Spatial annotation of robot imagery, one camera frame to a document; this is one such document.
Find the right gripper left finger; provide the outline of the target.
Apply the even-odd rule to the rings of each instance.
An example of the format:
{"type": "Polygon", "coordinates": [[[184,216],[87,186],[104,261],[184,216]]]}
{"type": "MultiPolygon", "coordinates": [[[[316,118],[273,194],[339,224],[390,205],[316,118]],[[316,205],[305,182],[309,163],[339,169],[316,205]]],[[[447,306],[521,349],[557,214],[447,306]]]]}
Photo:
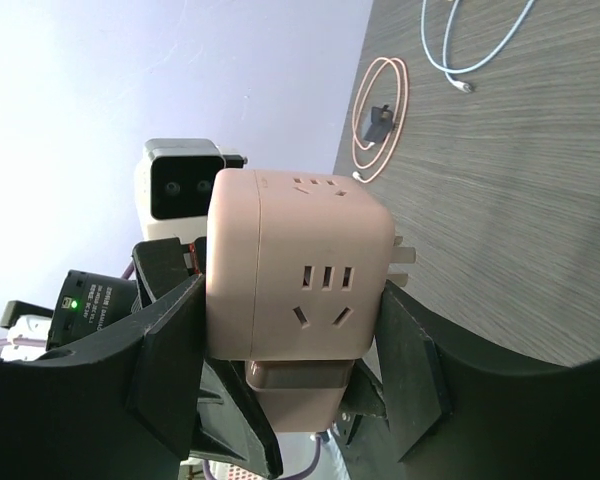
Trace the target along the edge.
{"type": "Polygon", "coordinates": [[[0,361],[0,479],[174,479],[189,454],[204,281],[31,362],[0,361]]]}

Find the dark charger plug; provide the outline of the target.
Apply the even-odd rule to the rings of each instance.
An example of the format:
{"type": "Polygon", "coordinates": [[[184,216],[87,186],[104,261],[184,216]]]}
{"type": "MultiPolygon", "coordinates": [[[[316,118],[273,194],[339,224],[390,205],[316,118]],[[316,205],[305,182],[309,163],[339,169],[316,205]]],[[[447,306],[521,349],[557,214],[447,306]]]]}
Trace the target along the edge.
{"type": "Polygon", "coordinates": [[[383,143],[394,128],[394,111],[389,104],[373,106],[365,117],[362,139],[370,144],[383,143]]]}

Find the pink charger plug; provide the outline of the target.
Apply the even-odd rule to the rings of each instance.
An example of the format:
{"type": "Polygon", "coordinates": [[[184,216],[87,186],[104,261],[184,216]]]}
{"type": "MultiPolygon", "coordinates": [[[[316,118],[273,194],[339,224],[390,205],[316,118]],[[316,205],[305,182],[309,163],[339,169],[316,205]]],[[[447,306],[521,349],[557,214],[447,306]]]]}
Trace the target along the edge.
{"type": "Polygon", "coordinates": [[[316,433],[334,421],[354,362],[248,361],[245,379],[276,433],[316,433]]]}

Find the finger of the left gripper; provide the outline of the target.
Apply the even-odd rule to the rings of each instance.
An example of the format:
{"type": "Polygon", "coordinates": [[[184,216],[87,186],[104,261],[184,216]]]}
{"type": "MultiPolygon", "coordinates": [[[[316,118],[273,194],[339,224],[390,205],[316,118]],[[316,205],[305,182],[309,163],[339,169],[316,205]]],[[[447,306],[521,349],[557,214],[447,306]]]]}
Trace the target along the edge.
{"type": "Polygon", "coordinates": [[[378,430],[382,435],[390,433],[381,382],[369,366],[358,359],[339,405],[334,436],[339,445],[350,445],[369,429],[378,430]]]}
{"type": "Polygon", "coordinates": [[[246,383],[243,362],[204,360],[190,453],[265,479],[283,474],[278,440],[246,383]]]}

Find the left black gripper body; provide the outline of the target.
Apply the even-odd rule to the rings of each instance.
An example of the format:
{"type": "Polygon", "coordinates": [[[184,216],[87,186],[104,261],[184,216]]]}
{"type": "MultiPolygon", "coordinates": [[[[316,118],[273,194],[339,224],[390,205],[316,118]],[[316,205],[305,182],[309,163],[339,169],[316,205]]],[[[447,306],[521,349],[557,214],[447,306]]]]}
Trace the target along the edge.
{"type": "Polygon", "coordinates": [[[136,244],[132,262],[138,291],[138,305],[150,305],[186,278],[206,272],[207,237],[182,243],[177,237],[136,244]]]}

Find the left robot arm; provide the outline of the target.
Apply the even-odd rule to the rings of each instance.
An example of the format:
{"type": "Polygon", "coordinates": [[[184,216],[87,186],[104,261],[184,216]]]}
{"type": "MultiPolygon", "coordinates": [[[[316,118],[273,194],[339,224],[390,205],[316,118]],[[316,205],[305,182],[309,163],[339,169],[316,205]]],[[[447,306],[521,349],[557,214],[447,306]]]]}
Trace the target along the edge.
{"type": "Polygon", "coordinates": [[[135,279],[72,270],[41,314],[43,355],[0,361],[0,471],[16,479],[172,479],[188,456],[276,478],[283,462],[240,362],[204,355],[206,241],[139,243],[135,279]]]}

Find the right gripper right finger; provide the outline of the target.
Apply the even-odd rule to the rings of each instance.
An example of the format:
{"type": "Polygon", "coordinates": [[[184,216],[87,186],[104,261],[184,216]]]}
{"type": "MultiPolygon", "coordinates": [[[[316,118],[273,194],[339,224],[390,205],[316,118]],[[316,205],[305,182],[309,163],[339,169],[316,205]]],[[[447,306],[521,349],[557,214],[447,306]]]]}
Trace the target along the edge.
{"type": "Polygon", "coordinates": [[[600,479],[600,358],[497,345],[388,284],[377,322],[390,433],[344,445],[353,479],[600,479]]]}

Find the pink cube socket adapter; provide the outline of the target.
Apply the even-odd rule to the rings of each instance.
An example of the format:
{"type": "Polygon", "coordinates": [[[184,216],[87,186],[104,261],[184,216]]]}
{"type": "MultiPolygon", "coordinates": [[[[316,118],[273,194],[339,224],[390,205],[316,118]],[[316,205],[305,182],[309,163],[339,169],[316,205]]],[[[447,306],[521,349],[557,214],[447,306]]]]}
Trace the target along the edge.
{"type": "Polygon", "coordinates": [[[390,266],[415,260],[391,212],[349,177],[222,171],[207,227],[209,354],[360,358],[372,343],[390,266]]]}

